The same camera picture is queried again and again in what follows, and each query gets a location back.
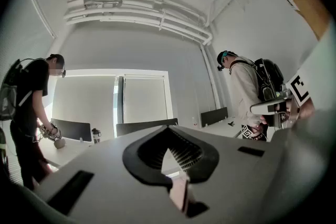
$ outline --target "black t-shirt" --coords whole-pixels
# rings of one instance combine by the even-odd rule
[[[17,86],[17,109],[14,121],[26,135],[34,136],[37,128],[37,116],[33,109],[33,92],[42,90],[43,96],[46,96],[48,94],[48,80],[49,66],[43,59],[32,61],[22,72]],[[31,95],[22,106],[18,106],[29,91],[32,91]]]

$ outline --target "black pants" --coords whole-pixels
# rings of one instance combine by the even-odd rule
[[[10,124],[23,184],[33,190],[33,178],[40,183],[50,173],[46,166],[48,162],[43,157],[38,143],[33,143],[32,137],[27,137],[21,132],[13,121]]]
[[[261,138],[257,139],[258,141],[267,141],[267,129],[268,129],[268,125],[267,124],[260,124],[261,126],[261,131],[263,133],[263,136],[261,136]]]

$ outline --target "black backpack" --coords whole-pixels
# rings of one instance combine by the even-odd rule
[[[271,60],[258,59],[255,62],[246,60],[235,60],[230,65],[230,74],[232,67],[238,63],[251,66],[257,73],[259,94],[261,101],[271,100],[277,97],[276,92],[281,92],[283,76],[279,67]]]

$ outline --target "white long-sleeve shirt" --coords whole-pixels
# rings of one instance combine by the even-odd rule
[[[247,60],[237,57],[235,60]],[[260,115],[250,111],[251,105],[260,103],[258,99],[258,78],[253,67],[237,63],[231,69],[231,80],[234,87],[235,105],[238,106],[238,117],[249,126],[260,124]]]

